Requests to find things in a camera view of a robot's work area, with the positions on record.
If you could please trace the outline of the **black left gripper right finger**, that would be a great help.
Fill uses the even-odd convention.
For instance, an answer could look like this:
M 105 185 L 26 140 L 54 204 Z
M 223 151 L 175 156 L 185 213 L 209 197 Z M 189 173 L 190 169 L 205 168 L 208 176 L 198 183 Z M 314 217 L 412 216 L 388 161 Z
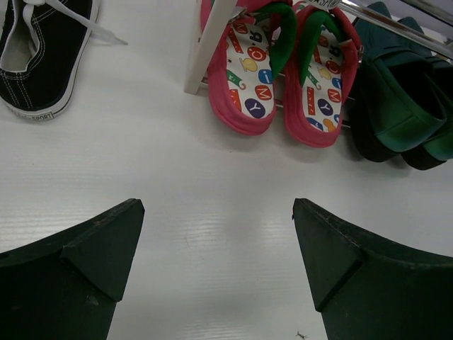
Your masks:
M 329 339 L 451 339 L 452 259 L 340 219 L 306 198 L 293 220 Z

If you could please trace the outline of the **dark green loafer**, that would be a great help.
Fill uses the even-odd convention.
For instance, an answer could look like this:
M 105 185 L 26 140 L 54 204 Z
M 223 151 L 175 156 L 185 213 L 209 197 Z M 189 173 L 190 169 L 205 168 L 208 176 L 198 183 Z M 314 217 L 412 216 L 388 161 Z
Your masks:
M 352 24 L 364 47 L 349 112 L 352 138 L 365 159 L 385 162 L 440 129 L 448 100 L 430 77 L 431 64 L 403 37 L 360 18 Z
M 405 162 L 418 170 L 428 170 L 452 159 L 452 64 L 418 43 L 401 38 L 406 46 L 425 58 L 432 66 L 430 75 L 435 85 L 447 97 L 448 102 L 443 104 L 447 110 L 447 120 L 424 143 L 402 154 Z

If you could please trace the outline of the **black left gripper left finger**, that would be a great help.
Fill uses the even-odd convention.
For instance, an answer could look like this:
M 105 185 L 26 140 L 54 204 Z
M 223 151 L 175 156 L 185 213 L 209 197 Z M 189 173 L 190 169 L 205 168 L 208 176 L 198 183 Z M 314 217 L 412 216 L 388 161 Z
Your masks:
M 106 339 L 143 220 L 142 201 L 128 199 L 1 253 L 1 338 Z

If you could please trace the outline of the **cream shoe shelf chrome bars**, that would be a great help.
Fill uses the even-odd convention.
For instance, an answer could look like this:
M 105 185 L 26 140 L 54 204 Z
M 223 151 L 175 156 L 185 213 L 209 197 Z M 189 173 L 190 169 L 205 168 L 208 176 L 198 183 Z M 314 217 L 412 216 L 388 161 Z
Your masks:
M 202 85 L 207 85 L 207 67 L 222 39 L 224 29 L 230 23 L 248 13 L 245 6 L 238 6 L 237 4 L 237 1 L 216 1 L 208 13 L 206 25 L 202 27 L 202 2 L 197 2 L 191 37 L 192 45 L 183 86 L 185 93 L 195 95 Z M 418 43 L 448 60 L 452 59 L 451 38 L 447 38 L 445 42 L 440 42 L 365 7 L 359 1 L 342 1 L 336 8 Z

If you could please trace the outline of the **left dark green loafer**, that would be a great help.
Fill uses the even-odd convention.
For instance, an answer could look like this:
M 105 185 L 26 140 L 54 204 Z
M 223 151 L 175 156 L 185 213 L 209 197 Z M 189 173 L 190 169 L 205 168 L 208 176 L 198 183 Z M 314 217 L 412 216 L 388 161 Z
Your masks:
M 352 24 L 364 47 L 349 112 L 352 138 L 365 159 L 385 162 L 440 129 L 448 100 L 430 77 L 431 64 L 403 37 L 360 18 Z

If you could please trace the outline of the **right dark green loafer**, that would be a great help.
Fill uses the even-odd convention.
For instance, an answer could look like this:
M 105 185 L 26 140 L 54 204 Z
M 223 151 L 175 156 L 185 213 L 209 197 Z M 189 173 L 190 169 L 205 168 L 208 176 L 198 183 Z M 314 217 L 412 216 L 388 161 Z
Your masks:
M 447 120 L 424 143 L 402 154 L 405 162 L 418 170 L 428 170 L 452 159 L 452 64 L 418 43 L 401 38 L 406 46 L 425 58 L 432 66 L 430 75 L 435 85 L 447 97 L 448 102 L 443 104 L 447 110 Z

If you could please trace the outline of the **pink slipper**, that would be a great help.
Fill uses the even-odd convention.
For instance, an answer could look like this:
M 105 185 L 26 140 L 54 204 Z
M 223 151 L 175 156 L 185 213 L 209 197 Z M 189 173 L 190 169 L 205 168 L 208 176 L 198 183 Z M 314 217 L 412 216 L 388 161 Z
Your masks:
M 263 134 L 276 114 L 274 80 L 297 36 L 291 1 L 238 1 L 207 67 L 213 112 L 243 135 Z
M 348 17 L 339 9 L 323 10 L 298 1 L 293 9 L 297 37 L 285 65 L 285 126 L 298 142 L 330 147 L 342 124 L 363 51 Z

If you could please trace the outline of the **red canvas sneaker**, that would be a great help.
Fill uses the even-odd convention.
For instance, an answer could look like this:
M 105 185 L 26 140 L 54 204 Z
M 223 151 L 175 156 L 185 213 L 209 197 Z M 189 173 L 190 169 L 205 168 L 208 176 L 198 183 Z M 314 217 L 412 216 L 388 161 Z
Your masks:
M 342 1 L 341 0 L 306 0 L 308 5 L 324 11 L 330 11 L 336 8 Z

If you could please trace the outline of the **black canvas sneaker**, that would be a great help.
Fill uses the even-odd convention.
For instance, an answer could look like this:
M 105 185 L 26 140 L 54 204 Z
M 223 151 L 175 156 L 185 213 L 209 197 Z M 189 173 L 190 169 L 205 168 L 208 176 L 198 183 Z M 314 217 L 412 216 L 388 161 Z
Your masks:
M 18 117 L 43 122 L 67 107 L 91 36 L 123 45 L 98 25 L 99 1 L 1 2 L 1 102 Z

